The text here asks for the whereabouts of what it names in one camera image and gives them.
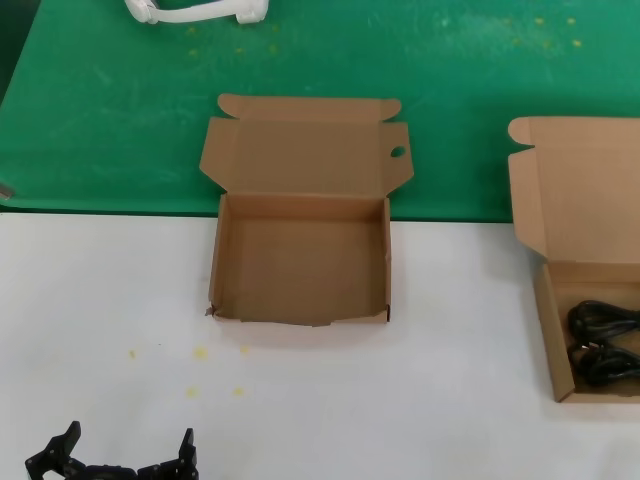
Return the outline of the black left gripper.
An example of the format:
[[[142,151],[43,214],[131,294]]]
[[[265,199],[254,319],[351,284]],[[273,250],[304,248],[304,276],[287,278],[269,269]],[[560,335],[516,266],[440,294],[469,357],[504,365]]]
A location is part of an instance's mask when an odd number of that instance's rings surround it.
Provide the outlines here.
[[[47,472],[55,472],[69,479],[81,464],[71,453],[81,436],[79,421],[72,421],[61,435],[50,439],[46,447],[28,458],[25,467],[31,480],[43,479]],[[198,480],[197,453],[194,445],[194,430],[185,432],[174,460],[139,469],[111,465],[87,465],[79,472],[82,480]]]

